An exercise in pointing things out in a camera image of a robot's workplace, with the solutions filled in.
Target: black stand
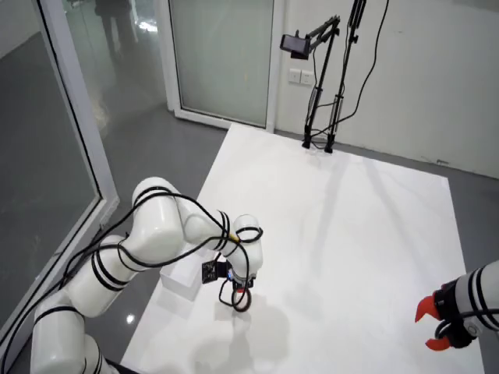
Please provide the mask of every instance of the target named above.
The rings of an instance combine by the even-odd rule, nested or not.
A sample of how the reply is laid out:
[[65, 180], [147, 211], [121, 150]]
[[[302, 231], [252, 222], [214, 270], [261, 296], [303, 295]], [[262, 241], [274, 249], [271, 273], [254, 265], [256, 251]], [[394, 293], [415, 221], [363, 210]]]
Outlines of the black stand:
[[[331, 56], [331, 49], [333, 47], [334, 36], [340, 34], [340, 30], [338, 29], [338, 24], [340, 23], [339, 17], [335, 16], [329, 19], [324, 25], [315, 29], [310, 34], [306, 36], [307, 38], [317, 36], [317, 40], [310, 45], [310, 52], [312, 52], [317, 46], [321, 43], [327, 42], [329, 40], [329, 45], [327, 46], [326, 58], [324, 59], [324, 65], [322, 66], [322, 72], [320, 73], [319, 85], [313, 88], [312, 97], [310, 98], [308, 111], [306, 113], [306, 121], [305, 121], [305, 133], [303, 137], [304, 148], [310, 148], [310, 142], [312, 140], [312, 136], [310, 132], [312, 130], [312, 124], [315, 119], [315, 114], [317, 113], [317, 107], [319, 106], [320, 96], [322, 95], [322, 86], [324, 84], [324, 77], [326, 76], [327, 64], [329, 63], [329, 58]], [[330, 31], [324, 33], [328, 27], [332, 27]]]
[[357, 41], [359, 40], [359, 35], [356, 35], [356, 30], [359, 29], [360, 21], [362, 20], [362, 15], [364, 13], [364, 9], [366, 8], [366, 1], [367, 0], [355, 0], [353, 3], [352, 12], [350, 13], [348, 24], [348, 28], [350, 29], [350, 37], [345, 52], [345, 60], [343, 61], [342, 80], [340, 81], [338, 94], [334, 97], [334, 104], [333, 108], [331, 109], [331, 118], [329, 120], [329, 128], [331, 130], [327, 134], [327, 143], [326, 147], [324, 148], [324, 151], [328, 153], [333, 153], [334, 139], [336, 138], [336, 132], [338, 131], [338, 125], [343, 106], [343, 91], [345, 87], [346, 69], [349, 64], [352, 44], [357, 43]]

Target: wire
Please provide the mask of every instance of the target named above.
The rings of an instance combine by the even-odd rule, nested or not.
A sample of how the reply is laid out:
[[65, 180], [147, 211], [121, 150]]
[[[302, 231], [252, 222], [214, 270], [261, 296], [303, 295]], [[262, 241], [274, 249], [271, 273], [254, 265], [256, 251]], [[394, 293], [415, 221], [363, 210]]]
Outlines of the wire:
[[440, 322], [437, 326], [437, 329], [435, 329], [435, 339], [441, 339], [442, 337], [445, 336], [445, 331], [447, 327], [451, 325], [451, 323], [460, 321], [464, 318], [469, 318], [469, 317], [474, 317], [474, 316], [486, 316], [487, 314], [499, 314], [499, 309], [488, 309], [488, 310], [476, 310], [472, 312], [464, 312], [464, 313], [459, 313], [456, 316], [452, 316], [451, 318], [445, 319], [444, 321]]
[[[226, 258], [230, 257], [230, 255], [232, 253], [234, 253], [234, 251], [236, 249], [241, 249], [244, 257], [245, 257], [245, 261], [246, 261], [246, 281], [244, 283], [244, 288], [242, 290], [242, 294], [241, 294], [241, 298], [237, 301], [237, 302], [231, 302], [231, 303], [228, 303], [228, 302], [225, 302], [221, 299], [221, 296], [219, 295], [219, 300], [224, 303], [225, 305], [227, 306], [231, 306], [232, 308], [235, 308], [237, 307], [241, 302], [242, 300], [244, 299], [244, 296], [246, 295], [247, 291], [248, 291], [248, 283], [249, 283], [249, 278], [250, 278], [250, 259], [248, 257], [248, 253], [246, 252], [246, 250], [244, 249], [244, 247], [242, 246], [241, 244], [241, 241], [240, 239], [236, 240], [234, 239], [231, 235], [230, 235], [230, 232], [228, 232], [225, 227], [220, 224], [220, 222], [218, 222], [218, 220], [216, 220], [203, 206], [201, 206], [201, 204], [199, 204], [195, 199], [189, 197], [189, 196], [186, 196], [186, 195], [182, 195], [182, 194], [179, 194], [179, 193], [174, 193], [174, 192], [170, 192], [168, 191], [167, 189], [165, 188], [151, 188], [151, 189], [147, 189], [145, 190], [143, 193], [145, 192], [149, 192], [148, 190], [162, 190], [162, 192], [155, 192], [155, 193], [152, 193], [150, 194], [149, 196], [146, 196], [144, 197], [142, 200], [140, 200], [139, 202], [135, 203], [134, 206], [132, 207], [132, 209], [127, 213], [125, 214], [125, 216], [123, 216], [123, 218], [121, 218], [118, 222], [116, 222], [115, 224], [113, 224], [109, 229], [103, 231], [100, 235], [98, 235], [89, 245], [87, 245], [85, 248], [81, 249], [79, 252], [77, 252], [76, 254], [74, 254], [71, 259], [68, 261], [67, 265], [66, 265], [66, 268], [64, 270], [64, 274], [62, 275], [61, 279], [58, 280], [57, 282], [55, 282], [55, 284], [53, 284], [52, 286], [50, 286], [50, 288], [45, 292], [43, 293], [43, 295], [41, 297], [39, 297], [28, 309], [27, 311], [25, 311], [25, 313], [22, 315], [22, 317], [20, 318], [20, 320], [18, 321], [18, 323], [16, 324], [16, 327], [14, 328], [14, 330], [12, 331], [12, 334], [9, 338], [9, 341], [5, 347], [5, 352], [4, 352], [4, 355], [2, 357], [2, 366], [0, 368], [0, 373], [1, 374], [5, 374], [5, 366], [6, 366], [6, 362], [7, 362], [7, 357], [9, 355], [9, 351], [10, 351], [10, 348], [12, 347], [12, 343], [16, 337], [16, 335], [18, 334], [19, 332], [19, 329], [21, 328], [21, 326], [24, 324], [24, 321], [26, 320], [26, 318], [32, 313], [32, 311], [35, 310], [36, 307], [38, 307], [38, 305], [43, 301], [45, 300], [57, 287], [59, 287], [59, 289], [61, 289], [66, 283], [67, 283], [67, 280], [68, 279], [71, 279], [75, 274], [76, 272], [80, 269], [80, 264], [81, 263], [84, 263], [86, 259], [88, 259], [93, 253], [96, 253], [98, 251], [102, 251], [102, 250], [107, 250], [107, 249], [117, 249], [118, 251], [122, 251], [123, 253], [125, 253], [125, 255], [132, 261], [134, 262], [135, 264], [139, 265], [139, 266], [142, 266], [142, 267], [146, 267], [146, 268], [158, 268], [158, 267], [163, 267], [163, 266], [167, 266], [167, 265], [171, 265], [172, 263], [176, 263], [177, 261], [181, 260], [181, 259], [184, 259], [185, 257], [193, 254], [194, 252], [200, 250], [201, 248], [203, 248], [208, 242], [211, 242], [211, 241], [225, 241], [225, 242], [231, 242], [233, 244], [235, 244], [236, 248], [230, 252]], [[135, 210], [137, 210], [140, 206], [144, 205], [145, 202], [149, 201], [150, 199], [153, 199], [155, 197], [160, 197], [160, 196], [163, 196], [163, 197], [173, 197], [173, 198], [181, 198], [181, 199], [186, 199], [194, 204], [196, 204], [222, 231], [222, 234], [221, 236], [212, 236], [212, 237], [209, 237], [207, 239], [205, 239], [203, 242], [201, 242], [199, 245], [196, 245], [194, 248], [190, 249], [189, 251], [173, 258], [173, 259], [170, 259], [170, 260], [167, 260], [167, 261], [164, 261], [164, 262], [161, 262], [161, 263], [146, 263], [144, 261], [141, 261], [140, 259], [137, 259], [135, 256], [133, 256], [129, 251], [128, 249], [123, 246], [121, 243], [118, 243], [118, 244], [108, 244], [108, 245], [100, 245], [96, 248], [92, 248], [94, 247], [97, 243], [101, 242], [102, 239], [104, 239], [104, 237], [106, 237], [111, 231], [113, 231], [114, 229], [116, 229], [119, 225], [121, 225], [123, 222], [126, 221], [126, 219], [128, 217], [130, 217], [131, 214], [133, 214], [133, 212]], [[263, 230], [261, 230], [261, 228], [253, 228], [255, 231], [258, 231], [258, 234], [255, 238], [252, 238], [252, 239], [246, 239], [244, 240], [243, 242], [245, 243], [252, 243], [252, 242], [255, 242], [257, 240], [260, 240], [260, 237], [261, 235], [263, 234]], [[217, 254], [217, 257], [216, 259], [218, 259], [220, 257], [221, 253], [218, 253]], [[73, 266], [71, 266], [73, 264], [73, 262], [76, 260], [76, 259], [79, 259], [79, 261], [77, 261]]]
[[359, 109], [360, 99], [362, 97], [362, 93], [364, 91], [364, 87], [366, 86], [367, 80], [369, 79], [369, 77], [373, 73], [374, 67], [376, 66], [376, 61], [377, 61], [377, 46], [378, 46], [378, 43], [380, 41], [380, 34], [381, 34], [381, 30], [383, 29], [384, 20], [385, 20], [385, 18], [387, 16], [387, 11], [388, 11], [389, 4], [390, 4], [390, 0], [387, 0], [387, 4], [384, 7], [383, 18], [381, 19], [381, 23], [380, 23], [380, 28], [377, 31], [376, 44], [374, 45], [374, 61], [373, 61], [373, 66], [371, 67], [370, 71], [367, 73], [366, 79], [364, 80], [364, 83], [363, 83], [362, 87], [360, 88], [359, 98], [357, 99], [356, 108], [353, 111], [353, 113], [351, 113], [350, 115], [347, 115], [346, 117], [340, 119], [338, 121], [338, 123], [341, 123], [341, 122], [346, 121], [347, 119], [353, 117], [357, 113], [357, 110]]
[[[346, 69], [346, 52], [348, 49], [348, 44], [349, 44], [349, 25], [346, 24], [346, 31], [345, 31], [345, 51], [343, 52], [343, 69]], [[343, 80], [342, 84], [342, 96], [345, 94], [345, 81]]]
[[315, 86], [317, 86], [317, 67], [315, 65], [315, 51], [316, 50], [317, 50], [317, 48], [314, 49], [313, 53], [312, 53], [312, 57], [313, 57], [313, 77], [315, 78]]

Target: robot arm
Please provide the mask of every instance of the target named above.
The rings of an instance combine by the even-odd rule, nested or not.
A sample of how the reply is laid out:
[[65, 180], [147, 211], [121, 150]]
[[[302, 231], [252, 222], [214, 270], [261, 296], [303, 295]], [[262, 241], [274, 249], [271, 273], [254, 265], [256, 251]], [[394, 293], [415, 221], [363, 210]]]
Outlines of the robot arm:
[[[104, 313], [135, 275], [150, 267], [147, 264], [175, 259], [185, 242], [204, 243], [221, 253], [230, 263], [228, 276], [235, 289], [246, 291], [253, 285], [263, 264], [262, 231], [254, 217], [244, 215], [232, 221], [224, 212], [210, 212], [191, 199], [157, 196], [158, 191], [179, 195], [164, 179], [142, 181], [133, 193], [137, 208], [130, 235], [105, 238], [101, 247], [111, 248], [93, 252], [74, 278], [38, 307], [31, 352], [33, 374], [116, 374], [94, 339], [84, 333], [84, 317]], [[244, 243], [244, 249], [238, 243]]]
[[442, 321], [428, 348], [464, 348], [484, 330], [499, 331], [499, 261], [444, 284], [418, 305], [416, 322], [429, 314]]

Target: microphone stand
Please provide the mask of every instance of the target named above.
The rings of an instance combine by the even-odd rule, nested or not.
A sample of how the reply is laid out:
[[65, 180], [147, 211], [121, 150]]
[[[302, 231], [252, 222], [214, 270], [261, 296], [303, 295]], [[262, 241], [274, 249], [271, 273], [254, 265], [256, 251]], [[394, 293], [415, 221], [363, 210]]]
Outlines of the microphone stand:
[[362, 20], [364, 9], [366, 8], [366, 1], [367, 0], [355, 0], [353, 3], [352, 12], [350, 13], [348, 24], [348, 28], [350, 29], [349, 43], [345, 53], [345, 60], [343, 61], [343, 71], [342, 79], [340, 81], [340, 87], [338, 89], [338, 93], [334, 97], [333, 108], [331, 109], [331, 117], [329, 119], [328, 125], [330, 131], [327, 134], [327, 143], [326, 147], [324, 148], [324, 151], [328, 153], [333, 153], [334, 139], [336, 138], [336, 133], [338, 132], [338, 125], [343, 106], [343, 88], [345, 86], [346, 69], [349, 64], [352, 44], [357, 43], [357, 41], [359, 40], [359, 35], [356, 35], [356, 30], [359, 29], [360, 21]]

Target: white table surface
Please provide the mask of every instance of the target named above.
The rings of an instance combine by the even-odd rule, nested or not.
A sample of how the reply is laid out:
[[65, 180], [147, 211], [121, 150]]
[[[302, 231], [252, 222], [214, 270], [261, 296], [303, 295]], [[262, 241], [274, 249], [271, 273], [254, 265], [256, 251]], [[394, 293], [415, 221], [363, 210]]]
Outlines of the white table surface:
[[233, 125], [199, 201], [256, 216], [253, 305], [158, 283], [122, 364], [144, 373], [483, 373], [480, 346], [433, 352], [419, 300], [465, 267], [446, 178]]

